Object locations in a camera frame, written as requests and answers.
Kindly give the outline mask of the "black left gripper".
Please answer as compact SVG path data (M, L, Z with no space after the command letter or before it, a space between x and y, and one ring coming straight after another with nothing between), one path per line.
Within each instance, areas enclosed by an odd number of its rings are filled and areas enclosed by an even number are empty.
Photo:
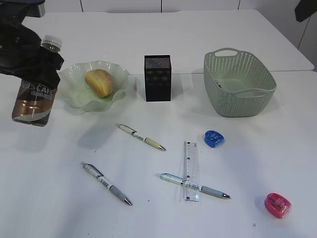
M31 29L18 25L0 25L0 72L17 77L30 77L37 73L40 83L57 87L64 59L60 48L40 47L40 37Z

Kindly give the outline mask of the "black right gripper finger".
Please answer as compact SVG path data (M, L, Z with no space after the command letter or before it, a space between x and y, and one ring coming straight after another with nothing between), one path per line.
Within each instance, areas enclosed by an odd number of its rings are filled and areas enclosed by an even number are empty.
M294 11L296 20L302 22L317 11L317 0L300 0Z

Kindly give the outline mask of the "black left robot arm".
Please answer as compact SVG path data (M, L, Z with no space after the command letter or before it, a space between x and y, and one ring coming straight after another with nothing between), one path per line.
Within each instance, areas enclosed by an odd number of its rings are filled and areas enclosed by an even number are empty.
M43 0L2 0L0 2L0 72L30 82L57 88L64 59L41 46L37 33L22 22Z

